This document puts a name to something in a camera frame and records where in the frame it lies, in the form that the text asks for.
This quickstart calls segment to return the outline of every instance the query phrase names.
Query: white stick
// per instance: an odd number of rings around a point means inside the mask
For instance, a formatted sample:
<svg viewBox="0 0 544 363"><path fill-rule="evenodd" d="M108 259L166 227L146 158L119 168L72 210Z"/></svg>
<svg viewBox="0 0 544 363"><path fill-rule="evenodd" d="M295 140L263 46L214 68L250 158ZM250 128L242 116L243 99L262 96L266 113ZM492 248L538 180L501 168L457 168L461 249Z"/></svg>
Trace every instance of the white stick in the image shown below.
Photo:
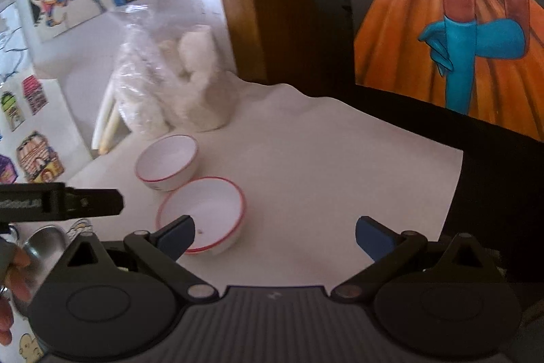
<svg viewBox="0 0 544 363"><path fill-rule="evenodd" d="M100 141L99 155L108 154L112 147L113 137L121 122L121 113L117 102L113 105L112 114L109 117L108 124L105 126L104 135Z"/></svg>
<svg viewBox="0 0 544 363"><path fill-rule="evenodd" d="M113 103L115 102L114 90L113 90L113 75L110 77L108 86L105 89L104 99L100 104L99 115L96 118L95 132L92 134L91 149L99 149L102 135L104 134L104 128L108 121L108 116L112 110Z"/></svg>

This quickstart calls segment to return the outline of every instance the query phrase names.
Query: screw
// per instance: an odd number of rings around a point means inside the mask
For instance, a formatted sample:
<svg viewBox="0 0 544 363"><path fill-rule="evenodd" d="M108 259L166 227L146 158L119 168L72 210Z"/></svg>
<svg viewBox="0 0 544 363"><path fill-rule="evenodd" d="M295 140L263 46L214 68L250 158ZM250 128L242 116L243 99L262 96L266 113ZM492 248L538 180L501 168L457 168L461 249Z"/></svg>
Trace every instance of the screw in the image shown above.
<svg viewBox="0 0 544 363"><path fill-rule="evenodd" d="M335 293L346 300L353 300L363 294L363 290L356 284L342 284L335 288Z"/></svg>
<svg viewBox="0 0 544 363"><path fill-rule="evenodd" d="M193 284L187 290L187 294L194 299L209 299L215 293L216 289L208 284Z"/></svg>

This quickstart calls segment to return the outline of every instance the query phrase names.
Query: orange skirt drawing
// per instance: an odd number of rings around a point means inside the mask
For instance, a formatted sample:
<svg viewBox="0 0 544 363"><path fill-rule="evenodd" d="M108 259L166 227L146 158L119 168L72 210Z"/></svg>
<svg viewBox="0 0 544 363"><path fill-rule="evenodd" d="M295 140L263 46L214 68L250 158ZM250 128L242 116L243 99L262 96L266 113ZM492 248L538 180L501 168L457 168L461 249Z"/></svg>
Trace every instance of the orange skirt drawing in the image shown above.
<svg viewBox="0 0 544 363"><path fill-rule="evenodd" d="M517 60L476 57L469 115L544 140L544 11L530 2L530 38ZM505 18L504 0L476 0L479 24ZM445 78L419 42L444 17L442 0L374 0L355 38L358 85L445 106Z"/></svg>

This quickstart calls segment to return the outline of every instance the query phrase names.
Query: bowl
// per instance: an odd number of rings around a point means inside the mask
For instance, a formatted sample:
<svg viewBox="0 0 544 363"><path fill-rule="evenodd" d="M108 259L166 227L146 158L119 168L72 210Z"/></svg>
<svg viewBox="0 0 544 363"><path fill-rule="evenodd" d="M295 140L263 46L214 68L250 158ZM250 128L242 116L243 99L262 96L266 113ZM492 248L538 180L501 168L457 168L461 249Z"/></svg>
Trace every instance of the bowl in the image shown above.
<svg viewBox="0 0 544 363"><path fill-rule="evenodd" d="M203 177L170 194L157 213L157 229L182 215L195 223L195 241L186 254L216 255L238 239L245 216L241 189L222 177Z"/></svg>
<svg viewBox="0 0 544 363"><path fill-rule="evenodd" d="M138 160L134 172L148 187L172 191L186 184L198 167L199 147L191 136L174 135L148 146Z"/></svg>
<svg viewBox="0 0 544 363"><path fill-rule="evenodd" d="M64 254L69 243L66 233L54 225L40 228L24 243L23 250L30 257L31 264L23 268L22 272L31 293L31 300ZM25 302L14 296L13 302L19 313L26 317L30 301Z"/></svg>

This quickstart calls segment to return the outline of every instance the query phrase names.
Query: white bowl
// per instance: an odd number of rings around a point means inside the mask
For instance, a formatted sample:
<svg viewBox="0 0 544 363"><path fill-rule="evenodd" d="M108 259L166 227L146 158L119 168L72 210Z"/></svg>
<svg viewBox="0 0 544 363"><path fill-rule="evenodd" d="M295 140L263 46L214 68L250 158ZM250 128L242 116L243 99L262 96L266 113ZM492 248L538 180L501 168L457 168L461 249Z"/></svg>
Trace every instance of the white bowl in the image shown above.
<svg viewBox="0 0 544 363"><path fill-rule="evenodd" d="M189 215L195 222L195 241L186 254L219 254L238 239L245 216L241 189L221 177L203 177L170 194L157 213L157 229Z"/></svg>
<svg viewBox="0 0 544 363"><path fill-rule="evenodd" d="M193 137L168 136L140 154L134 173L151 189L172 191L192 179L198 167L198 152L199 146Z"/></svg>

